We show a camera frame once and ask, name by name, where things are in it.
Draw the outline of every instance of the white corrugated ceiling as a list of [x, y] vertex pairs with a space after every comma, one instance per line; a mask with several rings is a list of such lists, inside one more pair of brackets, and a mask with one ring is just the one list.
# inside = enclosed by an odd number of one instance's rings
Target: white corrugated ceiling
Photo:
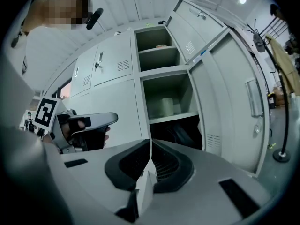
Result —
[[39, 27], [28, 37], [25, 81], [42, 90], [58, 67], [81, 46], [118, 26], [149, 18], [167, 17], [178, 0], [92, 0], [93, 11], [104, 13], [92, 30], [58, 30]]

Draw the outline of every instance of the locker vent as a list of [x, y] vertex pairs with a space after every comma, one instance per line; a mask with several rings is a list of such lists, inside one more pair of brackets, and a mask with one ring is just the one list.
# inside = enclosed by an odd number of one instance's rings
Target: locker vent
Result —
[[207, 146], [209, 147], [219, 147], [221, 146], [221, 137], [220, 136], [215, 136], [211, 134], [207, 134]]
[[192, 42], [189, 42], [186, 45], [186, 50], [187, 50], [188, 54], [192, 54], [193, 51], [195, 51], [195, 48], [194, 48], [194, 45], [192, 44]]
[[83, 79], [83, 85], [85, 86], [85, 85], [87, 85], [87, 84], [89, 84], [90, 83], [90, 75], [88, 75], [87, 77], [85, 77], [84, 79]]
[[129, 68], [129, 60], [123, 62], [118, 62], [117, 69], [118, 72]]

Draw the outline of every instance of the gray floor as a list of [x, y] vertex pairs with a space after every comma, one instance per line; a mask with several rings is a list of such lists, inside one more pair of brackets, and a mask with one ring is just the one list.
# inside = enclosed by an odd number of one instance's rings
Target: gray floor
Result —
[[300, 152], [300, 113], [297, 109], [289, 109], [290, 122], [286, 149], [291, 154], [288, 163], [279, 163], [273, 158], [273, 152], [282, 148], [285, 131], [285, 109], [277, 108], [271, 110], [270, 128], [273, 136], [270, 137], [270, 144], [276, 143], [273, 149], [267, 149], [262, 170], [258, 176], [258, 181], [274, 196], [278, 191], [286, 186], [295, 162], [299, 159]]

